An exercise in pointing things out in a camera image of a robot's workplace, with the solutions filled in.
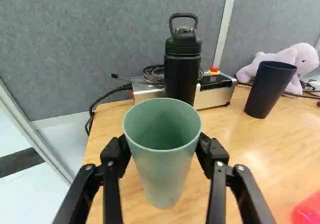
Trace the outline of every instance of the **red object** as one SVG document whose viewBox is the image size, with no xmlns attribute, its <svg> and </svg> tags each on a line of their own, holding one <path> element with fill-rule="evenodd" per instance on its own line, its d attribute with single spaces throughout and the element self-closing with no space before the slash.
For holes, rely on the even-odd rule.
<svg viewBox="0 0 320 224">
<path fill-rule="evenodd" d="M 219 71 L 219 68 L 218 68 L 218 67 L 211 67 L 211 68 L 210 68 L 210 71 L 211 71 L 211 72 L 218 72 L 218 71 Z"/>
<path fill-rule="evenodd" d="M 320 224 L 320 190 L 294 207 L 291 221 L 292 224 Z"/>
</svg>

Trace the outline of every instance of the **pink stuffed animal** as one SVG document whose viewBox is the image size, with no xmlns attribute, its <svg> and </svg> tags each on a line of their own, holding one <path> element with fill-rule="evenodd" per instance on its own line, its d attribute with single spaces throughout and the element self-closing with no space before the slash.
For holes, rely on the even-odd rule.
<svg viewBox="0 0 320 224">
<path fill-rule="evenodd" d="M 240 82 L 249 82 L 251 77 L 256 76 L 259 64 L 262 61 L 279 61 L 295 65 L 297 71 L 285 91 L 300 95 L 303 93 L 300 78 L 319 65 L 319 57 L 315 48 L 307 43 L 299 43 L 276 54 L 257 53 L 251 64 L 244 66 L 236 73 L 236 78 Z"/>
</svg>

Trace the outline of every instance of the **bottle handle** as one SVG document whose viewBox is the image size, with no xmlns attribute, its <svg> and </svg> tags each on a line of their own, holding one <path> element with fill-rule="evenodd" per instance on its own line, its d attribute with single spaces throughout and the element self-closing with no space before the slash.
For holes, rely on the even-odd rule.
<svg viewBox="0 0 320 224">
<path fill-rule="evenodd" d="M 174 33 L 174 30 L 172 28 L 172 20 L 175 19 L 175 18 L 180 18 L 180 17 L 186 17 L 186 18 L 194 19 L 195 22 L 194 22 L 193 28 L 195 30 L 197 29 L 197 27 L 198 27 L 198 17 L 196 15 L 191 14 L 191 13 L 176 13 L 176 14 L 171 15 L 170 18 L 169 18 L 169 27 L 170 27 L 171 35 L 173 35 L 173 33 Z"/>
</svg>

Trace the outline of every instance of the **black cup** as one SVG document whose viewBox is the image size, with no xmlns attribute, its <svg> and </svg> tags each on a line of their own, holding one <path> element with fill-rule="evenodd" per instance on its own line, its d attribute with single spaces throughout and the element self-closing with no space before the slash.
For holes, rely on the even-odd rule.
<svg viewBox="0 0 320 224">
<path fill-rule="evenodd" d="M 245 104 L 245 113 L 253 118 L 266 118 L 296 70 L 296 66 L 282 62 L 261 62 Z"/>
</svg>

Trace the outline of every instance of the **black water bottle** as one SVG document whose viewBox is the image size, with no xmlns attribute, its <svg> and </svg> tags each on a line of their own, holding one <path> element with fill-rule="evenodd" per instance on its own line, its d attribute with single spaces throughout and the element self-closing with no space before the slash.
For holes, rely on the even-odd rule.
<svg viewBox="0 0 320 224">
<path fill-rule="evenodd" d="M 173 30 L 174 18 L 194 19 L 194 27 L 181 26 Z M 200 67 L 201 40 L 195 33 L 198 18 L 194 14 L 173 14 L 169 18 L 171 37 L 165 42 L 164 94 L 168 98 L 194 105 Z"/>
</svg>

